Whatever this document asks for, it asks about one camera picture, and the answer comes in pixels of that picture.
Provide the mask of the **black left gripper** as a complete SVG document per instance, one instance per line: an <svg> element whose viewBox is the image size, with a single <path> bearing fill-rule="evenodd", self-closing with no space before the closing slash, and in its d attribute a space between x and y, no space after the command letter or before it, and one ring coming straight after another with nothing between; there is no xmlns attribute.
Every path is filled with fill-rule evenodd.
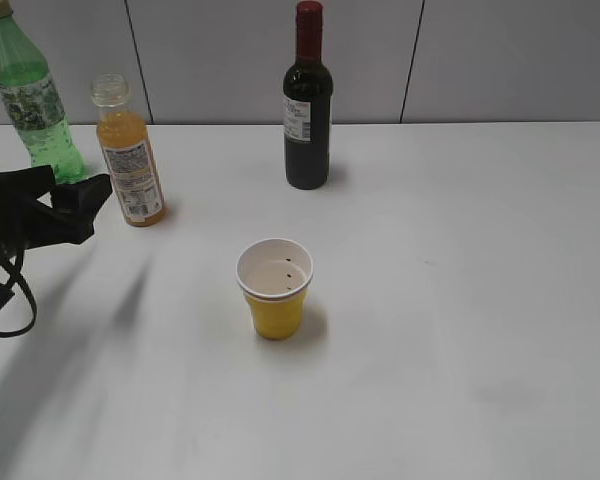
<svg viewBox="0 0 600 480"><path fill-rule="evenodd" d="M0 262L20 251L84 243L110 196L104 173L58 184L49 166L0 172Z"/></svg>

